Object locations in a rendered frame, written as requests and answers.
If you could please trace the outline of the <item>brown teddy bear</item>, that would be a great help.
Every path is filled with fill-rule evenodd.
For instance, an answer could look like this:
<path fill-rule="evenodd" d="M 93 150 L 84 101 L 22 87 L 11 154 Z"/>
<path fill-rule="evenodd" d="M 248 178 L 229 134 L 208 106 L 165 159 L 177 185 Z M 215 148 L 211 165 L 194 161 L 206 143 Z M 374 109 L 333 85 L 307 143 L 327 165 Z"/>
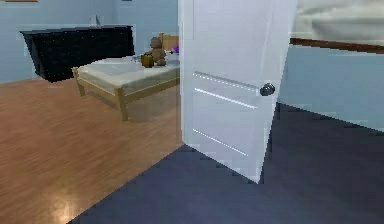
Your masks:
<path fill-rule="evenodd" d="M 157 66 L 165 66 L 165 51 L 162 49 L 162 41 L 159 37 L 152 37 L 150 43 L 151 50 L 146 55 L 151 55 Z"/>

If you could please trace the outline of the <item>white room door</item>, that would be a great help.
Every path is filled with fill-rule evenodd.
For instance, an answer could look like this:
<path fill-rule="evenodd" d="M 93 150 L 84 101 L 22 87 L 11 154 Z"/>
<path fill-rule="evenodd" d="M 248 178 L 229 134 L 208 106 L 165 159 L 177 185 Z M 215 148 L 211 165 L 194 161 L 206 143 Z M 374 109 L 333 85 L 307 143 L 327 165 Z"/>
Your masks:
<path fill-rule="evenodd" d="M 183 142 L 261 179 L 298 0 L 179 0 Z M 271 83 L 276 90 L 261 96 Z"/>

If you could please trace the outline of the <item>wooden bed with white mattress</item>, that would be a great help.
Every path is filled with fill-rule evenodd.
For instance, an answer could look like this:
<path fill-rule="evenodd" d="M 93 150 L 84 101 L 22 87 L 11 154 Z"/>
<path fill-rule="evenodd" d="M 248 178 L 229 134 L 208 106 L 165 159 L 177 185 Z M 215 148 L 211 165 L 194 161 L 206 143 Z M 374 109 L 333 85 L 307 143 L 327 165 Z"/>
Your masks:
<path fill-rule="evenodd" d="M 172 88 L 180 83 L 178 54 L 172 47 L 179 45 L 179 36 L 159 33 L 162 49 L 165 51 L 165 66 L 145 68 L 141 55 L 121 58 L 106 58 L 80 67 L 73 67 L 72 73 L 81 96 L 90 90 L 108 99 L 117 108 L 120 119 L 129 119 L 127 104 Z"/>

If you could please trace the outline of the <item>black round door knob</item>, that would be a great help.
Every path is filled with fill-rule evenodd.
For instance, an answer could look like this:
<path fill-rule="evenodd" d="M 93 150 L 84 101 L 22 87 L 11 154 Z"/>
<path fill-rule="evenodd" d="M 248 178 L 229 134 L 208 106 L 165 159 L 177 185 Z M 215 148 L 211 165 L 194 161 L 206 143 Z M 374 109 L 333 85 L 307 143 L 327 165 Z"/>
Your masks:
<path fill-rule="evenodd" d="M 259 91 L 261 96 L 269 96 L 275 92 L 276 88 L 271 83 L 266 83 Z"/>

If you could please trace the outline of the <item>black chest of drawers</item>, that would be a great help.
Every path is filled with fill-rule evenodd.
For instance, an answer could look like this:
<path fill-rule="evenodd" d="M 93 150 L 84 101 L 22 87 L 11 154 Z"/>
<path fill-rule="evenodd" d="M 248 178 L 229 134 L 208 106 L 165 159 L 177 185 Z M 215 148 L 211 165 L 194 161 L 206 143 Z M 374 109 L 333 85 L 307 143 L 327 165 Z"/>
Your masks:
<path fill-rule="evenodd" d="M 135 54 L 129 25 L 21 31 L 35 74 L 51 83 L 71 79 L 72 68 Z"/>

